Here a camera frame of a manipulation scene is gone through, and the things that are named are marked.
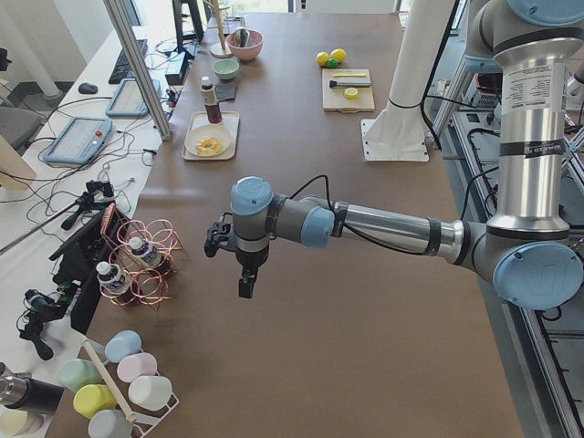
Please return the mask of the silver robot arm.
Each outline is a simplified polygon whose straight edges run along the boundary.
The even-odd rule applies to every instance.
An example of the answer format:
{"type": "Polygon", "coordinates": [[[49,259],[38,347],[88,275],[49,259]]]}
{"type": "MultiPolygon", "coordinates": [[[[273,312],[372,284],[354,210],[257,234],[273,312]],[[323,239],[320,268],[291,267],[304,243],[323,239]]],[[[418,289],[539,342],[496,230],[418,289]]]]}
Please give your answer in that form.
{"type": "Polygon", "coordinates": [[[323,247],[351,232],[414,256],[439,256],[476,272],[506,301],[533,310],[571,299],[583,266],[568,246],[558,212],[565,153],[568,59],[583,44],[580,1],[486,1],[469,22],[466,55],[503,71],[495,215],[479,224],[397,214],[328,199],[293,200],[258,177],[236,182],[226,249],[242,267],[239,295],[249,298],[270,241],[323,247]]]}

